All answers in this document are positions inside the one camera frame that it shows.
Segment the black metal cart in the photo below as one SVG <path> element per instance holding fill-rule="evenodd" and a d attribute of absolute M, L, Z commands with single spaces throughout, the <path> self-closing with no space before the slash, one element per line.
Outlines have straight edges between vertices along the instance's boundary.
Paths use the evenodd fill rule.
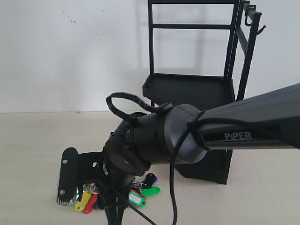
<path fill-rule="evenodd" d="M 232 4 L 233 12 L 230 24 L 158 24 L 153 23 L 153 4 Z M 245 16 L 245 25 L 250 27 L 248 40 L 241 23 Z M 149 53 L 150 75 L 144 83 L 143 95 L 151 100 L 151 104 L 160 105 L 171 102 L 173 105 L 191 104 L 200 110 L 208 110 L 244 98 L 251 60 L 262 13 L 256 11 L 256 5 L 246 0 L 148 0 L 149 16 Z M 229 30 L 229 40 L 222 76 L 179 75 L 156 73 L 154 69 L 153 29 L 201 29 Z M 233 89 L 233 66 L 238 41 L 244 52 L 244 64 L 240 85 L 235 98 Z M 197 164 L 176 165 L 176 169 L 188 178 L 210 180 L 226 184 L 233 150 L 215 150 Z"/>

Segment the beige floor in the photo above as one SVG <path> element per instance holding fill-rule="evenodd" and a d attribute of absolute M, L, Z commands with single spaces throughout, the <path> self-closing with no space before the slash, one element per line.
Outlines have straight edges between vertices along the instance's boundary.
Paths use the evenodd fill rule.
<path fill-rule="evenodd" d="M 56 203 L 63 150 L 101 150 L 119 119 L 109 112 L 0 114 L 0 225 L 106 224 L 103 211 L 85 215 Z M 162 193 L 142 209 L 172 224 L 168 165 L 151 169 Z M 175 174 L 179 225 L 300 224 L 300 152 L 236 150 L 228 185 Z M 147 224 L 126 210 L 124 225 Z"/>

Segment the yellow key tag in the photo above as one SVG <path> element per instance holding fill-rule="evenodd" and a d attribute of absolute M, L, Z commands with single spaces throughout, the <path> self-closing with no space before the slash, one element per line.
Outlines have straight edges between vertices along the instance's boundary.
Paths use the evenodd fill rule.
<path fill-rule="evenodd" d="M 89 202 L 91 196 L 92 196 L 92 193 L 90 191 L 84 191 L 81 202 L 77 202 L 75 204 L 75 210 L 78 212 L 81 212 L 82 210 L 84 210 L 84 208 L 87 205 L 87 203 Z"/>

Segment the robotic arm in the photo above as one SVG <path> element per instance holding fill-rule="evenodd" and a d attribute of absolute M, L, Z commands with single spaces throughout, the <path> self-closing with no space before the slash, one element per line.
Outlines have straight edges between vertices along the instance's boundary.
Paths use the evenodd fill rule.
<path fill-rule="evenodd" d="M 125 114 L 115 108 L 112 98 L 135 101 L 150 113 Z M 131 185 L 135 176 L 143 176 L 151 165 L 171 164 L 172 172 L 174 164 L 199 162 L 214 149 L 300 149 L 300 84 L 207 111 L 169 103 L 152 107 L 127 93 L 114 93 L 106 101 L 123 121 L 102 152 L 64 151 L 58 201 L 67 204 L 77 189 L 82 194 L 83 184 L 95 183 L 109 225 L 121 225 L 125 208 L 133 208 L 128 202 Z"/>

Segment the white wall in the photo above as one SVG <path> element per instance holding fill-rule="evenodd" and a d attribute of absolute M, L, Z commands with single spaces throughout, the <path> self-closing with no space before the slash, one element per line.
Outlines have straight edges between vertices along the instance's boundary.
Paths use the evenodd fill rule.
<path fill-rule="evenodd" d="M 298 3 L 251 1 L 267 29 L 256 42 L 246 97 L 300 81 L 300 18 L 292 2 Z M 170 23 L 227 23 L 231 12 L 208 5 L 154 9 L 156 21 Z M 156 31 L 156 71 L 222 75 L 227 35 Z M 142 96 L 148 57 L 145 0 L 1 0 L 0 113 L 107 110 L 105 98 L 112 92 Z M 236 87 L 242 60 L 239 48 Z"/>

